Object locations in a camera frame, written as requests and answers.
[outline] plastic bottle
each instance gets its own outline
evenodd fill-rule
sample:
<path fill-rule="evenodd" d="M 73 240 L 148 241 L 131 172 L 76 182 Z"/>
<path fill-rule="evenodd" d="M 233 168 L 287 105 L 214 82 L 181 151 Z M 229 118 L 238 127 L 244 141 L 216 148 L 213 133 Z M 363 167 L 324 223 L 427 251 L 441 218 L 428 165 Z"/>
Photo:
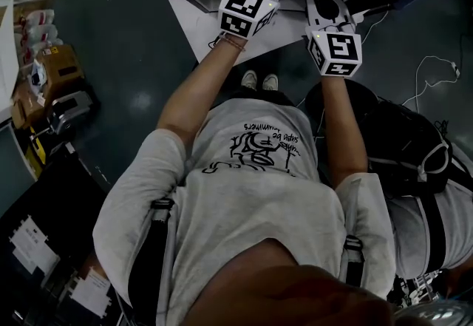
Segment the plastic bottle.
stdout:
<path fill-rule="evenodd" d="M 26 17 L 26 28 L 52 24 L 53 21 L 54 10 L 35 10 Z"/>
<path fill-rule="evenodd" d="M 26 43 L 28 46 L 47 40 L 53 40 L 58 37 L 58 30 L 52 24 L 38 25 L 26 29 Z"/>

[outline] bracelet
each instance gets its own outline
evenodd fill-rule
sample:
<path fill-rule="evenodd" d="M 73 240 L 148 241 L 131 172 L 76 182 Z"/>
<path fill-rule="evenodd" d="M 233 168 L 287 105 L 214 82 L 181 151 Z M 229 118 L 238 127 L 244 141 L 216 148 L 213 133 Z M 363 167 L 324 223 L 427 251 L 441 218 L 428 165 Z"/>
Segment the bracelet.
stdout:
<path fill-rule="evenodd" d="M 219 34 L 219 39 L 228 42 L 230 45 L 236 47 L 239 51 L 244 52 L 246 49 L 243 46 L 238 45 L 238 43 L 233 42 L 229 37 L 227 37 L 224 33 Z"/>

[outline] wrist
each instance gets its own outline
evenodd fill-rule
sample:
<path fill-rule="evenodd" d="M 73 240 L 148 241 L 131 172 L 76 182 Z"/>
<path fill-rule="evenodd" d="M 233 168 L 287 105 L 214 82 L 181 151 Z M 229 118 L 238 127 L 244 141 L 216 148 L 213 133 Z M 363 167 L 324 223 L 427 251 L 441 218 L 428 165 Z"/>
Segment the wrist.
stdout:
<path fill-rule="evenodd" d="M 339 88 L 345 86 L 345 78 L 339 76 L 322 76 L 322 86 L 330 88 Z"/>
<path fill-rule="evenodd" d="M 228 38 L 230 41 L 234 42 L 235 44 L 240 45 L 241 47 L 245 47 L 246 43 L 248 42 L 248 40 L 230 33 L 226 33 L 225 37 Z"/>

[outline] backpack strap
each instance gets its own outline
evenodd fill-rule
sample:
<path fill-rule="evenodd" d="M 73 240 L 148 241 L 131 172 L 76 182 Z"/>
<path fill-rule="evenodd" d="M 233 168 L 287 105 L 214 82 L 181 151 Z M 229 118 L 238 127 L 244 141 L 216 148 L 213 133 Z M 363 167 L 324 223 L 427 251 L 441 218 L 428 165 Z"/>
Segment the backpack strap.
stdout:
<path fill-rule="evenodd" d="M 155 326 L 160 297 L 161 274 L 168 239 L 171 199 L 155 200 L 154 214 L 145 242 L 141 246 L 128 281 L 128 295 L 138 325 Z"/>
<path fill-rule="evenodd" d="M 363 243 L 353 235 L 347 235 L 341 256 L 340 276 L 342 282 L 360 287 L 363 279 Z"/>
<path fill-rule="evenodd" d="M 459 169 L 453 162 L 449 167 L 449 179 L 465 187 L 469 191 L 473 192 L 473 179 L 466 168 L 466 166 L 455 156 L 453 157 L 456 163 L 462 168 Z"/>
<path fill-rule="evenodd" d="M 442 268 L 445 261 L 446 241 L 442 217 L 438 210 L 435 195 L 428 193 L 418 197 L 429 226 L 430 254 L 426 274 Z"/>
<path fill-rule="evenodd" d="M 347 235 L 344 249 L 348 251 L 347 278 L 345 282 L 353 287 L 360 287 L 364 268 L 363 243 L 357 237 Z"/>

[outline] white label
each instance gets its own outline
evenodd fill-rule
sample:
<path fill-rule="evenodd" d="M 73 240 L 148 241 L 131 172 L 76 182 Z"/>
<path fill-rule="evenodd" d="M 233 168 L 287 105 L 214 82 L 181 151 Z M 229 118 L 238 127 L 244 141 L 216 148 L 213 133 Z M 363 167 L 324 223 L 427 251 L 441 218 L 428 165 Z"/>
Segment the white label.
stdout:
<path fill-rule="evenodd" d="M 32 256 L 42 248 L 45 240 L 46 236 L 39 230 L 31 217 L 28 217 L 10 241 L 28 260 L 33 260 Z"/>
<path fill-rule="evenodd" d="M 79 279 L 71 299 L 103 318 L 110 304 L 110 298 L 106 295 L 109 289 L 110 281 L 91 268 L 85 280 Z"/>
<path fill-rule="evenodd" d="M 38 95 L 38 98 L 36 98 L 36 102 L 37 102 L 39 105 L 41 105 L 42 107 L 44 107 L 44 104 L 46 103 L 46 100 L 44 99 L 42 93 L 40 93 L 40 94 Z"/>
<path fill-rule="evenodd" d="M 70 142 L 66 143 L 66 149 L 70 154 L 75 153 L 74 146 Z"/>
<path fill-rule="evenodd" d="M 31 217 L 28 217 L 10 240 L 16 247 L 13 255 L 30 273 L 35 267 L 39 267 L 48 274 L 59 259 L 46 244 L 46 238 Z"/>

